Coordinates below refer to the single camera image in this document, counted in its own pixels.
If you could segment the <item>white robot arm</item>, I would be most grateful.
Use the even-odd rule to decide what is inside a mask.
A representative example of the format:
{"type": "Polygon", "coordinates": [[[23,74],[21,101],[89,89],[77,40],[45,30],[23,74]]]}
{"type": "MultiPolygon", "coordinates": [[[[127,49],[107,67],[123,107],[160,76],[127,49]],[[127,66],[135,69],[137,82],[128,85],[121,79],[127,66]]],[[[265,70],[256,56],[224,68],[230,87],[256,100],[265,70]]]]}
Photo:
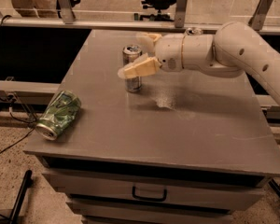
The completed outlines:
{"type": "Polygon", "coordinates": [[[118,71],[122,79],[147,77],[159,70],[196,70],[212,77],[248,73],[280,106],[280,53],[244,23],[231,21],[215,34],[139,33],[147,53],[118,71]]]}

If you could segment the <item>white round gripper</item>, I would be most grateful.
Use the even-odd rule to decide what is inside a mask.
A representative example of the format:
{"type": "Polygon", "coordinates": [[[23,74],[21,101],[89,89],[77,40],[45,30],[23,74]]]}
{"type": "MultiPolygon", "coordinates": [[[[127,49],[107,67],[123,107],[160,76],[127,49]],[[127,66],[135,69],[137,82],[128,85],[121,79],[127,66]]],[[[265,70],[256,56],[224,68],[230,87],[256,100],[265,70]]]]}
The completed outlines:
{"type": "MultiPolygon", "coordinates": [[[[138,43],[149,53],[157,57],[150,57],[147,53],[141,55],[133,62],[138,77],[147,77],[156,74],[160,69],[166,72],[180,72],[182,66],[182,34],[169,34],[162,36],[156,33],[139,32],[136,34],[138,43]]],[[[118,70],[121,79],[128,78],[127,66],[118,70]]]]}

